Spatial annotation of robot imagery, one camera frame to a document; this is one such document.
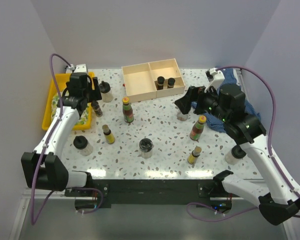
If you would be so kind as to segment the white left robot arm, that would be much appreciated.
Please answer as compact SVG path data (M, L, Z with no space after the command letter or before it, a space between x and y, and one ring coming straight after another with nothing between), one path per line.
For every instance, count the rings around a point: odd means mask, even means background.
M84 171L68 171L61 161L67 139L86 110L92 91L92 79L86 72L74 72L66 83L68 95L60 98L54 119L32 152L24 152L21 165L27 186L32 190L63 191L75 188L89 196L94 184Z

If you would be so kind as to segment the spice jar black lid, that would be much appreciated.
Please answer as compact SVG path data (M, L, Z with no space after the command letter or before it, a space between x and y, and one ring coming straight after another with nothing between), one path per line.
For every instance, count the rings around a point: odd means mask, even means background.
M176 80L173 77L170 77L167 81L167 88L172 89L175 86Z
M164 89L164 82L165 78L163 76L159 76L157 78L157 90L163 90Z

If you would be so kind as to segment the sauce bottle green label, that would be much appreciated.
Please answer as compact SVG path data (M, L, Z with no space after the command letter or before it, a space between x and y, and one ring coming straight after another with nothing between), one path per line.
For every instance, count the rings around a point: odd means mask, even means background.
M130 99L127 96L122 98L122 112L126 123L132 123L134 121L133 109Z
M207 118L204 115L200 115L197 122L193 125L192 130L189 134L189 137L193 140L193 141L197 141L200 139L205 124L206 124Z

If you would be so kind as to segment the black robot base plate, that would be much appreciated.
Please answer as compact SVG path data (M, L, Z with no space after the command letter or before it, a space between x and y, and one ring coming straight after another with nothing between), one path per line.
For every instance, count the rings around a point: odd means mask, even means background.
M102 208L119 204L187 205L197 202L225 214L233 206L232 196L211 179L94 179L89 187L103 193Z

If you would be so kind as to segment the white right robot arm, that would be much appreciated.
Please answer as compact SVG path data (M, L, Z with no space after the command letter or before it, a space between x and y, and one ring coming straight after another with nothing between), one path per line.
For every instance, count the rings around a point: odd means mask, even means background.
M245 111L245 94L236 84L224 84L220 89L190 86L186 94L175 101L178 109L187 114L208 113L221 120L224 130L253 161L266 182L262 187L244 180L230 170L224 170L211 180L138 180L95 179L107 204L171 204L186 207L200 206L214 211L219 221L226 220L219 207L210 204L215 195L227 193L241 197L272 225L299 217L300 185L288 173L271 146L272 131L260 120Z

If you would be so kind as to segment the small dark spice jar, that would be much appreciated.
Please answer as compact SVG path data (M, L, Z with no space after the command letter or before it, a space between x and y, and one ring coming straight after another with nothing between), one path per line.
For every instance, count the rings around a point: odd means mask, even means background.
M91 107L92 107L92 109L93 109L95 115L96 115L98 118L100 118L100 117L103 116L103 112L102 112L102 110L101 110L101 107L100 107L98 101L96 101L96 100L92 101L92 102L91 102Z

